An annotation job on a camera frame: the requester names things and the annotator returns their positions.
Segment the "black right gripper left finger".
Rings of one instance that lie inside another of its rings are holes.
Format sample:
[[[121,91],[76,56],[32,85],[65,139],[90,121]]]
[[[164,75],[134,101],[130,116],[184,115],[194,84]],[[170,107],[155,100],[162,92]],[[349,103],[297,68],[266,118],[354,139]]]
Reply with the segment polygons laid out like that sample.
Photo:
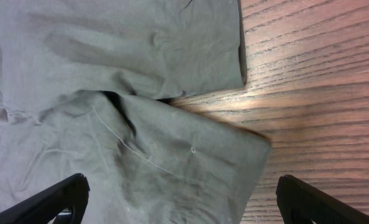
[[[74,174],[0,213],[0,224],[81,224],[88,204],[87,178]]]

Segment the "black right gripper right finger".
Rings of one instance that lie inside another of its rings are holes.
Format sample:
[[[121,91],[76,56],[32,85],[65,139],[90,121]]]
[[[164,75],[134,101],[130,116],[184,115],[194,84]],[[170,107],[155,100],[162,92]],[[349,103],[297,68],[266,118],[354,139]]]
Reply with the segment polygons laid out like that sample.
[[[277,205],[285,224],[369,224],[369,216],[292,176],[279,178]]]

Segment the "grey shorts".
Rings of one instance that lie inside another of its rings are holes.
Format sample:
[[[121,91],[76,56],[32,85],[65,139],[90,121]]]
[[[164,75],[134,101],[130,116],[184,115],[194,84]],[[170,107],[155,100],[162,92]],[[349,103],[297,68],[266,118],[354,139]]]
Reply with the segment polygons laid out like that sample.
[[[85,223],[239,223],[270,145],[173,107],[242,88],[237,1],[0,0],[0,212],[75,173]]]

